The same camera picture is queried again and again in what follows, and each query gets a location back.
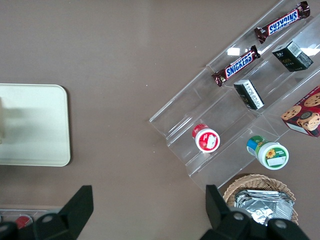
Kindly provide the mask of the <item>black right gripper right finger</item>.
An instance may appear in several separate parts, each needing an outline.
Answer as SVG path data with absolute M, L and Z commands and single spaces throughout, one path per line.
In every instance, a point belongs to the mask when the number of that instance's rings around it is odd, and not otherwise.
M 202 240 L 254 240 L 252 220 L 240 211 L 232 211 L 227 206 L 216 185 L 205 189 L 205 209 L 211 229 Z

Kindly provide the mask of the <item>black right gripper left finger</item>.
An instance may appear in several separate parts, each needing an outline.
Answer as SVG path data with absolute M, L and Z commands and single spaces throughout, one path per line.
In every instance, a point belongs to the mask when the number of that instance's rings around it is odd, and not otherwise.
M 94 210 L 93 189 L 83 185 L 57 213 L 41 216 L 33 224 L 36 240 L 76 240 Z

